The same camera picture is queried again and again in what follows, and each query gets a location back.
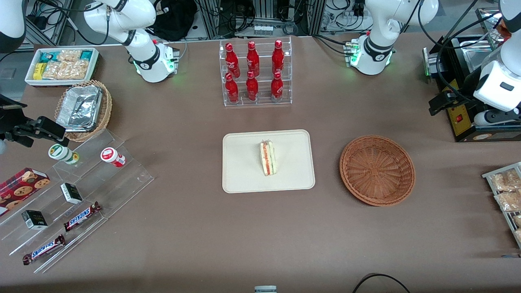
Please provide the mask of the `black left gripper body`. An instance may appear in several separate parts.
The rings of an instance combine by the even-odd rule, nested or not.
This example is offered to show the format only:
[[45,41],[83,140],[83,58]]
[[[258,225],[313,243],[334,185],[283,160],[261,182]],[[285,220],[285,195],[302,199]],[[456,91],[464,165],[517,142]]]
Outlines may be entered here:
[[469,74],[465,75],[465,78],[463,78],[464,72],[460,67],[456,67],[454,70],[452,70],[454,79],[456,80],[456,84],[458,86],[458,91],[470,99],[471,102],[467,102],[467,104],[463,104],[463,102],[456,103],[456,106],[451,107],[451,111],[452,108],[458,107],[460,105],[464,105],[468,110],[477,108],[476,112],[483,112],[489,109],[488,106],[484,105],[484,102],[481,102],[474,97],[474,91],[477,88],[481,72],[481,67],[478,67]]

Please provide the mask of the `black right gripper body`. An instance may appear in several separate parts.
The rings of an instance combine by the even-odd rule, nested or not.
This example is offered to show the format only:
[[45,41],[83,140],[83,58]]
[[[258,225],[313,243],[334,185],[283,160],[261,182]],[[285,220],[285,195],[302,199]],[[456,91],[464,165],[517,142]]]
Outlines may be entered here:
[[33,120],[24,115],[23,108],[28,105],[0,95],[0,134],[13,131],[15,127],[22,126],[22,131],[26,132],[23,136],[33,136],[36,134],[31,125]]

